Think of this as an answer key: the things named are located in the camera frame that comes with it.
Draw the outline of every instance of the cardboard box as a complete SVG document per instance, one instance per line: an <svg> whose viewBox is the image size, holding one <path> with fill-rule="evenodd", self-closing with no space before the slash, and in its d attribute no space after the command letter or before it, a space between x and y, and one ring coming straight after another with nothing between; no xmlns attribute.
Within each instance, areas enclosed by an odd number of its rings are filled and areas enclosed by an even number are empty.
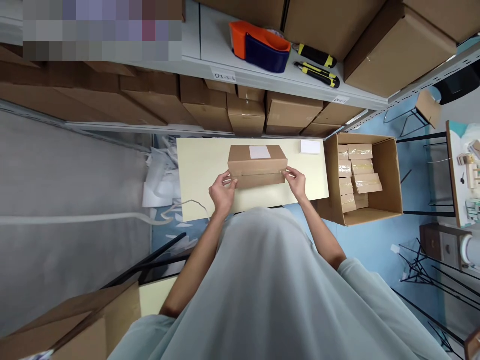
<svg viewBox="0 0 480 360"><path fill-rule="evenodd" d="M256 101L227 94L228 117L237 136L262 137L265 125L265 106Z"/></svg>
<svg viewBox="0 0 480 360"><path fill-rule="evenodd" d="M369 207L369 194L358 194L354 193L353 196L355 197L355 205L357 209L364 209Z"/></svg>
<svg viewBox="0 0 480 360"><path fill-rule="evenodd" d="M374 164L372 160L351 160L351 173L353 175L374 174Z"/></svg>
<svg viewBox="0 0 480 360"><path fill-rule="evenodd" d="M350 160L373 159L372 144L348 144L348 158Z"/></svg>
<svg viewBox="0 0 480 360"><path fill-rule="evenodd" d="M325 107L313 120L314 124L345 125L365 109L360 107L324 102Z"/></svg>
<svg viewBox="0 0 480 360"><path fill-rule="evenodd" d="M341 177L340 183L340 195L348 195L354 193L354 186L352 185L352 179L350 177Z"/></svg>
<svg viewBox="0 0 480 360"><path fill-rule="evenodd" d="M94 72L81 61L50 61L48 76L50 85L57 91L107 114L117 122L130 125L167 125L120 91L118 75Z"/></svg>
<svg viewBox="0 0 480 360"><path fill-rule="evenodd" d="M378 174L383 191L368 194L368 208L343 213L340 184L338 180L339 144L372 144L375 157L373 166ZM390 136L377 136L341 132L323 142L326 175L330 198L316 202L318 214L325 220L353 226L394 218L403 214L402 188L397 153L397 140Z"/></svg>
<svg viewBox="0 0 480 360"><path fill-rule="evenodd" d="M348 160L348 159L349 159L349 146L338 145L338 160Z"/></svg>
<svg viewBox="0 0 480 360"><path fill-rule="evenodd" d="M282 184L288 160L280 145L232 145L228 171L232 180L238 179L237 189Z"/></svg>
<svg viewBox="0 0 480 360"><path fill-rule="evenodd" d="M0 354L17 360L54 350L55 360L106 360L140 316L138 283L110 287L71 298L0 339Z"/></svg>
<svg viewBox="0 0 480 360"><path fill-rule="evenodd" d="M305 130L302 131L301 136L310 138L328 138L340 128L341 126L338 125L311 123Z"/></svg>
<svg viewBox="0 0 480 360"><path fill-rule="evenodd" d="M457 53L457 44L400 1L388 0L344 62L344 81L388 98Z"/></svg>
<svg viewBox="0 0 480 360"><path fill-rule="evenodd" d="M354 175L352 184L357 194L376 193L383 190L378 174Z"/></svg>
<svg viewBox="0 0 480 360"><path fill-rule="evenodd" d="M198 125L180 101L180 79L166 72L120 76L120 90L168 124Z"/></svg>
<svg viewBox="0 0 480 360"><path fill-rule="evenodd" d="M210 90L198 77L180 75L183 106L205 130L232 133L227 112L227 94Z"/></svg>
<svg viewBox="0 0 480 360"><path fill-rule="evenodd" d="M260 28L280 30L284 13L284 0L195 0Z"/></svg>
<svg viewBox="0 0 480 360"><path fill-rule="evenodd" d="M263 103L265 100L265 90L241 85L237 85L237 89L240 99L252 100L259 103Z"/></svg>
<svg viewBox="0 0 480 360"><path fill-rule="evenodd" d="M117 122L50 87L45 69L0 62L0 99L69 122Z"/></svg>
<svg viewBox="0 0 480 360"><path fill-rule="evenodd" d="M266 122L268 125L298 128L301 131L312 123L323 107L321 100L267 91Z"/></svg>
<svg viewBox="0 0 480 360"><path fill-rule="evenodd" d="M285 37L342 62L384 3L385 0L337 0L334 4L327 0L290 1ZM319 14L328 16L319 21Z"/></svg>
<svg viewBox="0 0 480 360"><path fill-rule="evenodd" d="M353 194L340 196L340 199L341 210L344 214L357 210L357 206L355 205L355 197Z"/></svg>
<svg viewBox="0 0 480 360"><path fill-rule="evenodd" d="M222 91L229 94L237 94L235 84L205 79L205 84L210 90Z"/></svg>
<svg viewBox="0 0 480 360"><path fill-rule="evenodd" d="M338 161L338 177L349 178L352 176L352 163L350 160Z"/></svg>
<svg viewBox="0 0 480 360"><path fill-rule="evenodd" d="M480 33L478 0L403 0L403 3L457 43Z"/></svg>

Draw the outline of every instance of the white paper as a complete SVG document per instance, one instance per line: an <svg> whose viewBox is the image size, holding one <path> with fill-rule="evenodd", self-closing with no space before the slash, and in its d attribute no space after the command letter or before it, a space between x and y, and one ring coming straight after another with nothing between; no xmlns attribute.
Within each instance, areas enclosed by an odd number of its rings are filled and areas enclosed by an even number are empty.
<svg viewBox="0 0 480 360"><path fill-rule="evenodd" d="M322 146L319 141L300 140L300 152L302 154L320 154Z"/></svg>
<svg viewBox="0 0 480 360"><path fill-rule="evenodd" d="M210 66L213 79L224 83L237 83L237 75L234 71L223 70L218 67Z"/></svg>
<svg viewBox="0 0 480 360"><path fill-rule="evenodd" d="M265 145L250 146L250 159L271 159L269 148Z"/></svg>
<svg viewBox="0 0 480 360"><path fill-rule="evenodd" d="M344 105L348 100L350 100L349 97L346 97L346 96L337 96L337 97L332 101L332 103Z"/></svg>

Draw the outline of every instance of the desk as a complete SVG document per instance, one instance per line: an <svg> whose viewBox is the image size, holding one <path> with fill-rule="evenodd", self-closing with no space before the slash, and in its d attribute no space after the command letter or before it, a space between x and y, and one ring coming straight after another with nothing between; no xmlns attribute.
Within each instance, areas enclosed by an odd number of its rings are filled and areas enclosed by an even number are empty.
<svg viewBox="0 0 480 360"><path fill-rule="evenodd" d="M425 136L411 137L407 139L398 140L398 143L407 143L411 141L429 140L446 138L446 146L448 149L448 157L451 158L449 163L450 168L450 183L453 194L453 209L452 212L442 211L404 211L404 214L412 215L429 215L439 217L456 218L456 224L459 228L466 228L475 224L474 220L468 218L467 206L465 201L473 198L474 195L469 189L466 175L466 167L459 165L457 157L466 152L466 142L469 140L462 139L467 131L468 125L456 122L446 122L446 132L439 132Z"/></svg>
<svg viewBox="0 0 480 360"><path fill-rule="evenodd" d="M180 170L181 200L195 200L206 207L211 216L215 210L209 187L218 175L228 169L231 145L280 145L288 165L306 176L306 195L309 200L329 197L327 169L323 140L320 154L301 154L299 139L235 139L235 138L179 138L178 168ZM255 207L277 207L294 204L297 200L288 182L249 189L238 189L232 213L241 213ZM194 202L182 206L183 221L205 219L207 214Z"/></svg>

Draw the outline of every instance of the small cardboard box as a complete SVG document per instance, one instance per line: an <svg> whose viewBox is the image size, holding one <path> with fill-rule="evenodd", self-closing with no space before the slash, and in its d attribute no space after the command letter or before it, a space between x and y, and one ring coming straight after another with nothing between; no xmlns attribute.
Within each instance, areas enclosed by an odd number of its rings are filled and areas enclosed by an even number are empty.
<svg viewBox="0 0 480 360"><path fill-rule="evenodd" d="M348 144L348 158L350 160L373 159L372 144Z"/></svg>
<svg viewBox="0 0 480 360"><path fill-rule="evenodd" d="M290 1L285 37L342 62L384 3L385 0L336 0L334 5L327 0ZM321 21L319 14L325 14Z"/></svg>
<svg viewBox="0 0 480 360"><path fill-rule="evenodd" d="M300 96L267 91L267 125L305 129L322 111L324 102Z"/></svg>
<svg viewBox="0 0 480 360"><path fill-rule="evenodd" d="M354 193L353 196L355 197L355 205L357 209L363 209L369 207L369 194L358 194Z"/></svg>
<svg viewBox="0 0 480 360"><path fill-rule="evenodd" d="M324 102L321 113L313 120L314 124L345 125L365 109L342 105L334 102Z"/></svg>
<svg viewBox="0 0 480 360"><path fill-rule="evenodd" d="M256 101L259 103L263 103L265 100L265 90L241 85L237 85L237 89L238 97L240 99Z"/></svg>
<svg viewBox="0 0 480 360"><path fill-rule="evenodd" d="M210 90L201 78L180 75L183 106L205 130L232 133L227 94Z"/></svg>
<svg viewBox="0 0 480 360"><path fill-rule="evenodd" d="M265 125L264 104L241 99L235 94L227 94L226 100L228 117L235 135L260 138Z"/></svg>
<svg viewBox="0 0 480 360"><path fill-rule="evenodd" d="M344 81L388 98L456 54L455 41L400 1L388 0L346 57Z"/></svg>
<svg viewBox="0 0 480 360"><path fill-rule="evenodd" d="M351 160L351 173L353 175L374 174L374 163L372 160Z"/></svg>
<svg viewBox="0 0 480 360"><path fill-rule="evenodd" d="M352 176L352 163L350 160L338 161L338 177L350 178Z"/></svg>
<svg viewBox="0 0 480 360"><path fill-rule="evenodd" d="M342 195L340 198L341 210L344 214L357 210L357 205L355 204L355 197L353 194Z"/></svg>
<svg viewBox="0 0 480 360"><path fill-rule="evenodd" d="M198 126L180 101L177 74L139 71L136 77L120 76L120 89L168 124Z"/></svg>
<svg viewBox="0 0 480 360"><path fill-rule="evenodd" d="M166 126L167 123L120 91L118 75L98 73L82 61L49 61L50 85L119 123Z"/></svg>
<svg viewBox="0 0 480 360"><path fill-rule="evenodd" d="M232 180L238 179L237 189L282 184L288 160L280 145L232 145L228 171Z"/></svg>
<svg viewBox="0 0 480 360"><path fill-rule="evenodd" d="M235 84L230 82L222 82L222 81L205 79L205 84L210 90L222 91L228 94L237 94L237 89L235 88Z"/></svg>
<svg viewBox="0 0 480 360"><path fill-rule="evenodd" d="M350 177L341 177L339 180L340 183L340 195L348 195L354 193L354 186L352 185L352 178Z"/></svg>
<svg viewBox="0 0 480 360"><path fill-rule="evenodd" d="M338 125L325 125L311 123L305 130L301 132L301 136L309 138L328 138L341 126Z"/></svg>
<svg viewBox="0 0 480 360"><path fill-rule="evenodd" d="M383 191L368 194L368 207L343 213L339 171L339 144L372 144L375 156L373 167L378 174ZM330 198L316 202L318 214L325 220L353 226L389 219L403 214L402 188L400 185L397 140L390 136L377 136L341 132L323 142L325 150L326 175Z"/></svg>
<svg viewBox="0 0 480 360"><path fill-rule="evenodd" d="M403 0L403 3L459 44L480 33L478 0Z"/></svg>
<svg viewBox="0 0 480 360"><path fill-rule="evenodd" d="M383 190L378 174L354 175L352 183L357 194L375 193Z"/></svg>

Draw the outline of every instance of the shelf label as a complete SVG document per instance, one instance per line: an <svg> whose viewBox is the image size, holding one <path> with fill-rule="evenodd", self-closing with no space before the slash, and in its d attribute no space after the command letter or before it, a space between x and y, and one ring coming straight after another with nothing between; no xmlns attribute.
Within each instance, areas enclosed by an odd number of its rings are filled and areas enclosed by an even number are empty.
<svg viewBox="0 0 480 360"><path fill-rule="evenodd" d="M346 97L346 96L337 96L337 97L332 101L332 103L345 105L345 103L346 103L348 100L350 100L349 97Z"/></svg>
<svg viewBox="0 0 480 360"><path fill-rule="evenodd" d="M210 67L211 72L213 73L213 78L218 81L223 81L227 83L237 83L237 75L234 71L228 71L219 69L217 67Z"/></svg>

